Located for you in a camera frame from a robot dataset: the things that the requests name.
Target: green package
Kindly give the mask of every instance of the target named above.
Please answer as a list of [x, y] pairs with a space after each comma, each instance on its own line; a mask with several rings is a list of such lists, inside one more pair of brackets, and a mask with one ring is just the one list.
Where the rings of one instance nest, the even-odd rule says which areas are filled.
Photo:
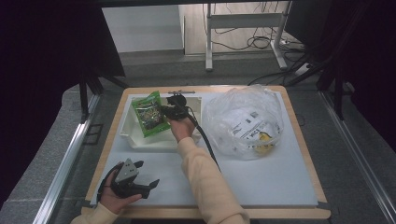
[[160, 92], [154, 91], [148, 97], [132, 101], [132, 107], [139, 120], [144, 137], [160, 133], [171, 128], [161, 112]]

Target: gray carpet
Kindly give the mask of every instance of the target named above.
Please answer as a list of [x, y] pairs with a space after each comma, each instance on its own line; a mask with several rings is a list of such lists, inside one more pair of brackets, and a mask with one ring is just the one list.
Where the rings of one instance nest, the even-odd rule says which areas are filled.
[[[121, 55], [121, 58], [126, 77], [120, 77], [120, 80], [133, 87], [247, 85], [255, 78], [279, 72], [276, 60], [268, 53], [215, 56], [214, 71], [210, 73], [205, 71], [202, 56], [156, 54], [144, 57]], [[258, 83], [266, 84], [277, 77], [279, 76], [262, 78]], [[256, 223], [388, 223], [316, 91], [317, 78], [318, 76], [313, 76], [287, 90], [319, 180], [330, 203], [332, 219], [257, 220]], [[94, 136], [85, 139], [86, 144], [81, 148], [70, 171], [50, 223], [70, 223], [73, 217], [79, 215], [91, 183], [111, 120], [122, 95], [120, 87], [102, 78], [101, 81], [105, 92], [99, 102], [100, 109], [95, 112], [92, 122], [92, 125], [102, 125], [101, 135], [97, 143], [94, 143]], [[280, 77], [272, 84], [282, 81], [283, 77]], [[360, 115], [347, 96], [344, 99], [344, 115], [368, 162], [395, 201], [395, 153]], [[73, 137], [79, 118], [79, 95], [76, 86], [64, 93], [63, 106], [58, 118], [29, 169], [2, 207], [0, 223], [32, 223]], [[130, 223], [130, 220], [119, 219], [116, 223]], [[137, 220], [133, 223], [147, 221]]]

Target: transparent bag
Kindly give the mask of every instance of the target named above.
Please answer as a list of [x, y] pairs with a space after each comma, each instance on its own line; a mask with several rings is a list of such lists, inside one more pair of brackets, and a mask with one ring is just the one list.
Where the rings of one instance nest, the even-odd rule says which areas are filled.
[[205, 105], [203, 122], [215, 150], [242, 160], [266, 155], [283, 132], [276, 93], [261, 85], [231, 89], [211, 100]]

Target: table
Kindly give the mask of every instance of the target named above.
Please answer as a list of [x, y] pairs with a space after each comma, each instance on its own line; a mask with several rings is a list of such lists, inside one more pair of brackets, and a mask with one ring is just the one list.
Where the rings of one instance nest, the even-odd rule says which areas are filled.
[[[93, 194], [95, 193], [95, 188], [99, 181], [101, 181], [101, 175], [104, 171], [107, 158], [110, 153], [110, 149], [113, 145], [114, 138], [117, 134], [117, 128], [120, 124], [120, 118], [124, 110], [124, 106], [129, 94], [150, 94], [153, 91], [159, 91], [163, 93], [168, 93], [169, 91], [200, 91], [200, 92], [226, 92], [232, 88], [245, 88], [246, 86], [189, 86], [189, 87], [158, 87], [158, 88], [129, 88], [126, 89], [120, 99], [120, 103], [116, 112], [116, 115], [111, 124], [109, 134], [107, 136], [104, 149], [102, 151], [101, 158], [97, 164], [95, 173], [92, 178], [90, 188], [86, 195], [86, 201], [90, 201]], [[287, 108], [288, 115], [290, 117], [292, 128], [296, 134], [296, 138], [302, 152], [305, 166], [310, 175], [311, 181], [315, 193], [318, 198], [318, 206], [316, 207], [248, 207], [247, 212], [250, 218], [313, 218], [313, 219], [326, 219], [330, 217], [330, 210], [326, 207], [327, 200], [324, 195], [323, 189], [318, 180], [318, 175], [316, 173], [314, 164], [309, 155], [309, 151], [305, 144], [303, 134], [300, 130], [297, 118], [294, 115], [293, 108], [290, 103], [289, 96], [285, 88], [280, 86], [268, 87], [272, 91], [279, 91], [284, 100], [285, 107]], [[87, 214], [91, 212], [92, 208], [86, 206], [81, 210], [82, 214]], [[120, 214], [121, 217], [129, 218], [187, 218], [187, 219], [199, 219], [201, 215], [196, 207], [184, 207], [184, 206], [146, 206], [146, 207], [132, 207], [128, 206]]]

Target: white tray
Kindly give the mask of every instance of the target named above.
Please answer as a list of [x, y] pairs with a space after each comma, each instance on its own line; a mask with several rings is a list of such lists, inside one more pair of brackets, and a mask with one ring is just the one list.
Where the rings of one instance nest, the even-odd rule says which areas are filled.
[[[132, 101], [136, 101], [141, 98], [133, 98]], [[196, 117], [198, 123], [201, 123], [201, 97], [186, 97], [187, 106], [192, 109], [194, 116]], [[121, 121], [120, 136], [128, 141], [128, 144], [133, 150], [137, 151], [154, 151], [154, 152], [174, 152], [177, 148], [177, 141], [172, 135], [171, 130], [166, 130], [149, 137], [144, 137], [143, 132], [140, 128], [137, 115], [132, 107], [132, 101], [127, 102], [128, 112], [125, 118]], [[168, 105], [166, 97], [161, 97], [161, 105]]]

